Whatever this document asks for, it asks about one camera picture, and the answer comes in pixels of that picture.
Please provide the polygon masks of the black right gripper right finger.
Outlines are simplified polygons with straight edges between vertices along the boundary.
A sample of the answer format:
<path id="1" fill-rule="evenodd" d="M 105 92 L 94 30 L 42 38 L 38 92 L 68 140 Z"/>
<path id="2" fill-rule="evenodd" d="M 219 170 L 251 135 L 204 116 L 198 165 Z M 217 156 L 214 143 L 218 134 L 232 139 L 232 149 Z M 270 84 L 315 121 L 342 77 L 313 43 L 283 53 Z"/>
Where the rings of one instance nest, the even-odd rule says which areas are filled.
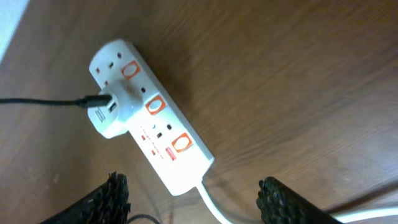
<path id="1" fill-rule="evenodd" d="M 265 224 L 341 224 L 274 177 L 259 181 L 256 204 Z"/>

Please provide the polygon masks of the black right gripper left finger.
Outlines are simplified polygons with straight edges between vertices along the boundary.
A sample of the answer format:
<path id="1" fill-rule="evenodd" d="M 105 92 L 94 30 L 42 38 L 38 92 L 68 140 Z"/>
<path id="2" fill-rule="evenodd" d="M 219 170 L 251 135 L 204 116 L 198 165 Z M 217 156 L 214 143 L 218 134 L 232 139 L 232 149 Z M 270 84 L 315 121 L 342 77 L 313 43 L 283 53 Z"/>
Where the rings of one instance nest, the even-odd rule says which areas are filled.
<path id="1" fill-rule="evenodd" d="M 104 184 L 42 224 L 126 224 L 128 198 L 127 177 L 113 172 Z"/>

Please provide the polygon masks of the white power strip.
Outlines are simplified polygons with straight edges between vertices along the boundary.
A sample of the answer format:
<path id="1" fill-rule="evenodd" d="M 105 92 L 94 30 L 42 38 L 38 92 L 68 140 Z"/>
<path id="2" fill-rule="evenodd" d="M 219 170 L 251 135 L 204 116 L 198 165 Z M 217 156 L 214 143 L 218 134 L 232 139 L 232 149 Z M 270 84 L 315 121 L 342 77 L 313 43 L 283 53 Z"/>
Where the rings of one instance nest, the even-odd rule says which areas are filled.
<path id="1" fill-rule="evenodd" d="M 93 57 L 89 71 L 101 90 L 127 80 L 142 97 L 142 108 L 127 122 L 128 132 L 174 195 L 204 191 L 203 177 L 215 158 L 161 82 L 130 42 L 107 43 Z"/>

